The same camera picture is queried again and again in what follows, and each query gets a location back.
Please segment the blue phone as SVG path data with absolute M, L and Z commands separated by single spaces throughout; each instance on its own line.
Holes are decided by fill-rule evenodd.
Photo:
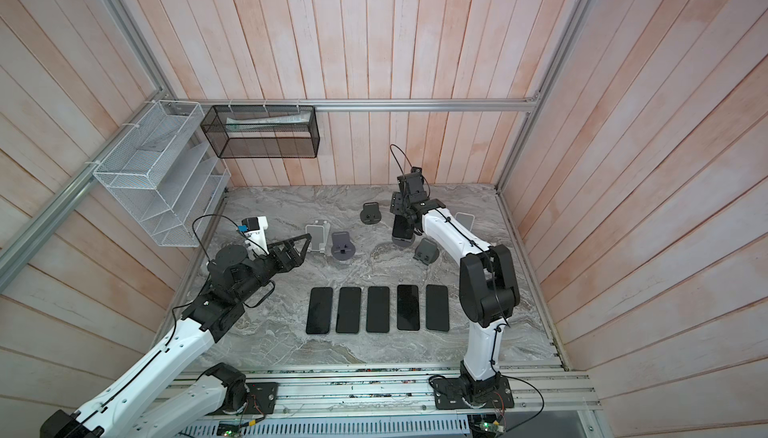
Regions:
M 333 289 L 315 287 L 310 292 L 305 331 L 309 335 L 328 334 L 330 332 Z

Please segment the black phone stand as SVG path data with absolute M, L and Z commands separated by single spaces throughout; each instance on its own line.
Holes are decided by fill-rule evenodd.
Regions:
M 390 289 L 371 286 L 367 294 L 366 331 L 388 333 L 390 330 Z

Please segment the green phone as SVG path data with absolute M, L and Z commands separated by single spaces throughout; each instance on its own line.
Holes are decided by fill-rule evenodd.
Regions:
M 362 290 L 360 287 L 342 287 L 339 292 L 336 332 L 357 334 L 360 329 Z

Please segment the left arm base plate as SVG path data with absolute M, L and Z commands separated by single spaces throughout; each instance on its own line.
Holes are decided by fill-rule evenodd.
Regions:
M 277 382 L 242 382 L 227 388 L 217 414 L 269 415 L 274 412 L 278 395 Z

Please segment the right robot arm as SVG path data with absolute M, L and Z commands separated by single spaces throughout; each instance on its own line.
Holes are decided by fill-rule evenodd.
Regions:
M 406 239 L 417 233 L 439 245 L 459 265 L 459 301 L 471 322 L 468 348 L 456 379 L 437 378 L 434 389 L 460 395 L 466 402 L 501 394 L 497 370 L 507 319 L 520 303 L 520 289 L 511 251 L 475 236 L 458 222 L 445 204 L 429 196 L 421 169 L 397 177 L 392 196 L 393 235 Z

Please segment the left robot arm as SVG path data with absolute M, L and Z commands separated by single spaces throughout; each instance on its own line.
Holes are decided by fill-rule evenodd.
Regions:
M 277 274 L 303 264 L 311 237 L 298 236 L 267 245 L 251 256 L 243 245 L 221 248 L 209 262 L 209 277 L 169 333 L 126 373 L 76 411 L 58 410 L 40 428 L 43 437 L 172 437 L 215 411 L 240 417 L 249 400 L 246 378 L 219 363 L 204 371 L 185 391 L 159 406 L 160 393 L 243 316 L 247 300 Z

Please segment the dark grey phone stand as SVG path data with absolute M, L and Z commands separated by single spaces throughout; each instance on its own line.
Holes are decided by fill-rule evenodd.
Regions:
M 360 212 L 360 220 L 365 225 L 374 225 L 381 221 L 382 214 L 378 202 L 366 202 Z

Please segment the white folding phone stand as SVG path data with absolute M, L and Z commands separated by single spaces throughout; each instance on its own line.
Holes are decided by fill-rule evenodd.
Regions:
M 472 231 L 475 221 L 475 216 L 473 214 L 457 212 L 454 217 L 466 230 Z

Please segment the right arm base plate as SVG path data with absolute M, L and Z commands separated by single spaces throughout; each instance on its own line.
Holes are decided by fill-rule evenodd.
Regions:
M 508 379 L 500 374 L 482 381 L 464 375 L 456 378 L 432 375 L 428 384 L 438 410 L 496 408 L 505 411 L 514 407 Z

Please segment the white phone front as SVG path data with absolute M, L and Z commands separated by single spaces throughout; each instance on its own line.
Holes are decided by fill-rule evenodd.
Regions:
M 420 330 L 419 290 L 416 285 L 397 286 L 397 328 L 403 331 Z

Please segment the purple phone stand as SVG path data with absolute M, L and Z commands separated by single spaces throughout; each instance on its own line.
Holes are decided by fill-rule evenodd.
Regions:
M 403 239 L 414 238 L 414 227 L 406 217 L 401 215 L 396 215 L 394 217 L 392 237 Z

